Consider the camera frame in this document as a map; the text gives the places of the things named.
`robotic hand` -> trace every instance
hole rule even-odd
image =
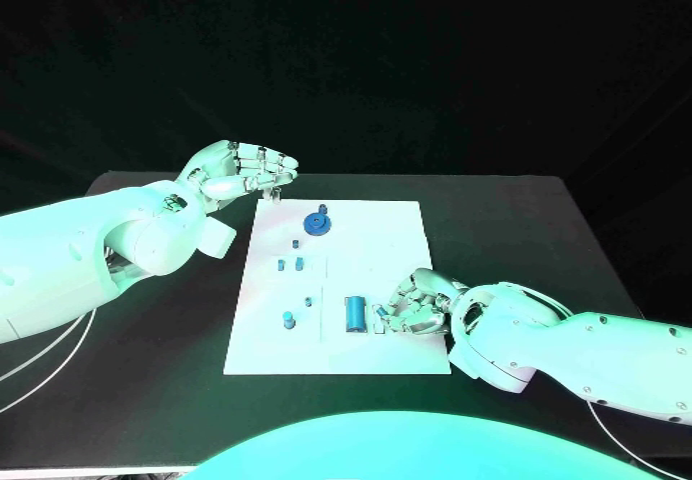
[[[236,230],[208,213],[257,190],[279,202],[298,166],[266,147],[221,141],[175,182],[0,217],[0,343],[58,327],[145,278],[172,273],[195,250],[223,258]]]
[[[691,328],[574,315],[521,285],[469,288],[426,268],[378,307],[394,331],[452,331],[450,362],[499,389],[521,393],[541,370],[589,402],[692,425]]]

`white wire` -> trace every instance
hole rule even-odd
[[[599,422],[599,425],[602,426],[603,428],[603,431],[606,432],[606,434],[609,435],[610,439],[618,443],[619,447],[631,454],[631,456],[639,461],[642,462],[652,470],[657,470],[659,473],[662,473],[664,475],[668,475],[671,478],[675,478],[677,480],[688,480],[685,477],[680,477],[678,475],[667,472],[665,470],[662,470],[659,467],[654,466],[648,461],[642,460],[642,458],[639,458],[638,455],[635,455],[631,450],[628,449],[628,447],[618,441],[618,438],[613,436],[613,434],[610,433],[609,429],[606,428],[606,425],[603,424],[602,422],[602,419],[599,418],[599,415],[596,414],[596,410],[595,410],[595,407],[592,406],[592,402],[587,401],[587,405],[589,405],[589,409],[592,410],[592,414],[595,415],[595,418],[596,418],[596,421]]]
[[[91,317],[90,317],[90,323],[87,324],[87,328],[84,329],[83,337],[80,338],[80,341],[77,342],[76,348],[73,349],[71,354],[68,355],[68,358],[65,361],[61,363],[61,366],[55,369],[54,373],[50,375],[50,377],[39,383],[39,385],[26,393],[22,397],[19,397],[6,407],[0,409],[0,413],[6,412],[22,400],[25,400],[35,392],[39,390],[39,388],[51,381],[51,379],[58,375],[58,372],[63,370],[63,367],[68,364],[70,360],[73,359],[77,350],[80,349],[80,346],[83,345],[84,338],[87,337],[87,333],[90,332],[91,324],[94,323],[94,315],[97,314],[97,309],[91,311]]]
[[[70,328],[63,332],[63,335],[55,339],[54,343],[14,370],[11,370],[2,377],[0,382],[11,378],[21,370],[24,370],[50,351],[51,349],[61,343],[63,339],[71,334],[76,327],[80,325],[87,313],[76,320]]]

